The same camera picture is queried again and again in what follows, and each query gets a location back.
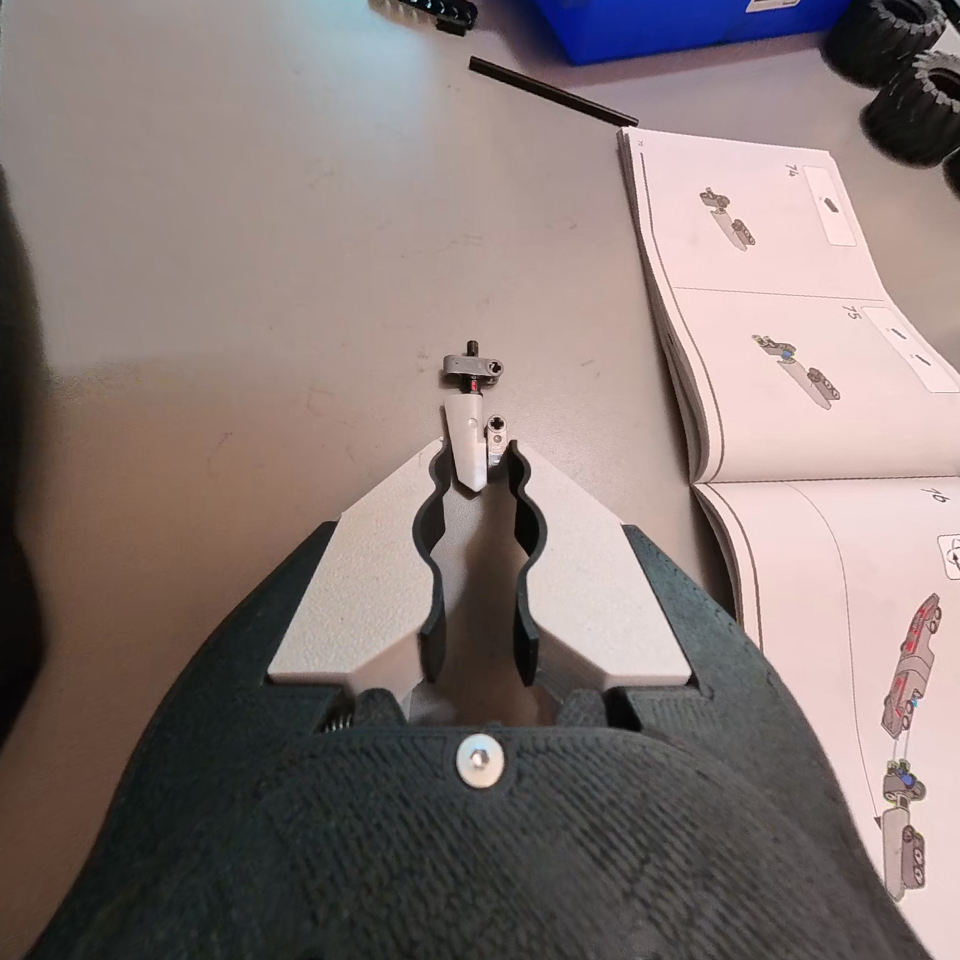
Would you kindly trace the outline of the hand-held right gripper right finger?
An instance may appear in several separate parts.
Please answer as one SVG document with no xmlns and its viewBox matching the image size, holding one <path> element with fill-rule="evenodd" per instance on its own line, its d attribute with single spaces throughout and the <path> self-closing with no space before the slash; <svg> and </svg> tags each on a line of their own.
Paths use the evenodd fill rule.
<svg viewBox="0 0 960 960">
<path fill-rule="evenodd" d="M 692 668 L 618 516 L 526 442 L 509 443 L 513 657 L 532 687 L 682 687 Z"/>
</svg>

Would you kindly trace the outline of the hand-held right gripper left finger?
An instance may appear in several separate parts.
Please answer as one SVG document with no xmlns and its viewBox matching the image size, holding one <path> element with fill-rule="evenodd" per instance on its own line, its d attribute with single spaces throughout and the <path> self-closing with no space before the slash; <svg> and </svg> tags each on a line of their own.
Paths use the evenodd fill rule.
<svg viewBox="0 0 960 960">
<path fill-rule="evenodd" d="M 450 449 L 428 443 L 345 510 L 268 675 L 288 685 L 435 683 L 447 653 L 442 572 Z"/>
</svg>

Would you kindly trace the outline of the grey brick assembly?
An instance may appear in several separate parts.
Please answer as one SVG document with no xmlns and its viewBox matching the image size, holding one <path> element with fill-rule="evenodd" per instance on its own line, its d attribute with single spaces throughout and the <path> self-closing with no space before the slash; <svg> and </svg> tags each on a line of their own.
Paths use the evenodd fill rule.
<svg viewBox="0 0 960 960">
<path fill-rule="evenodd" d="M 471 495 L 481 494 L 506 467 L 511 439 L 507 417 L 485 405 L 485 391 L 498 385 L 503 372 L 503 363 L 482 354 L 476 340 L 442 361 L 442 379 L 456 387 L 443 403 L 453 468 Z"/>
</svg>

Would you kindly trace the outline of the person's dark clothing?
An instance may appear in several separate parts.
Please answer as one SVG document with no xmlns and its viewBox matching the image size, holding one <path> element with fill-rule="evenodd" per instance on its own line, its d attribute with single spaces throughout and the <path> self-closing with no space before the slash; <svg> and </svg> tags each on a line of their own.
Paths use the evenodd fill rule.
<svg viewBox="0 0 960 960">
<path fill-rule="evenodd" d="M 1 171 L 1 744 L 44 660 L 42 608 L 18 527 L 21 482 L 45 367 L 27 247 Z"/>
</svg>

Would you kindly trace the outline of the open instruction booklet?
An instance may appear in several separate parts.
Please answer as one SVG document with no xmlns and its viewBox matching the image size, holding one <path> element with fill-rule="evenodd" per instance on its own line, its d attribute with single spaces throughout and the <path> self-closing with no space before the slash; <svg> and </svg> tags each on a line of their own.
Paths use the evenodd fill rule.
<svg viewBox="0 0 960 960">
<path fill-rule="evenodd" d="M 958 373 L 884 289 L 828 152 L 618 138 L 736 617 L 894 906 L 958 958 Z"/>
</svg>

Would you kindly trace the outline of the long black axle rod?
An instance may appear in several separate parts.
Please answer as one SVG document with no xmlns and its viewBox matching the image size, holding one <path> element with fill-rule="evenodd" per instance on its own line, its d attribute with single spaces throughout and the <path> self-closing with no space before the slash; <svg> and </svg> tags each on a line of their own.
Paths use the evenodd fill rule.
<svg viewBox="0 0 960 960">
<path fill-rule="evenodd" d="M 471 55 L 468 61 L 469 71 L 494 80 L 500 84 L 519 90 L 549 103 L 564 107 L 577 114 L 588 116 L 606 125 L 621 128 L 638 128 L 640 121 L 627 113 L 615 110 L 599 102 L 574 94 L 545 81 L 529 77 L 516 70 L 491 62 L 485 58 Z"/>
</svg>

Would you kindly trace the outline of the blue box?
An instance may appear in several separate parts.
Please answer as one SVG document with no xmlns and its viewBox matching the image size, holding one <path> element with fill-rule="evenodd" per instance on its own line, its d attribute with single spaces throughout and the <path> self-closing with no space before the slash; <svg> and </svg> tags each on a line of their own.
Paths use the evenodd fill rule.
<svg viewBox="0 0 960 960">
<path fill-rule="evenodd" d="M 822 33 L 848 1 L 534 1 L 571 64 Z"/>
</svg>

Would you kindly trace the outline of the black rubber tire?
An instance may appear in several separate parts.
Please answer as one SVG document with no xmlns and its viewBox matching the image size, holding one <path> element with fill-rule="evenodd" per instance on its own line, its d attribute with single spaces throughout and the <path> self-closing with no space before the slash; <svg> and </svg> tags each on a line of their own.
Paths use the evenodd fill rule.
<svg viewBox="0 0 960 960">
<path fill-rule="evenodd" d="M 959 147 L 959 56 L 916 54 L 861 113 L 874 146 L 894 160 L 930 168 Z"/>
<path fill-rule="evenodd" d="M 822 58 L 841 77 L 876 90 L 932 49 L 947 23 L 937 1 L 851 1 L 823 39 Z"/>
</svg>

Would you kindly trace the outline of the black brick part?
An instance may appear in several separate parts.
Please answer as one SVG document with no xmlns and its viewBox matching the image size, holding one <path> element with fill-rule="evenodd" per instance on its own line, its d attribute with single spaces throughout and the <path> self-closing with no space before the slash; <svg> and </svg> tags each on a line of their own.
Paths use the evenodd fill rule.
<svg viewBox="0 0 960 960">
<path fill-rule="evenodd" d="M 413 26 L 433 25 L 454 37 L 474 30 L 478 7 L 471 1 L 366 1 L 378 14 Z"/>
</svg>

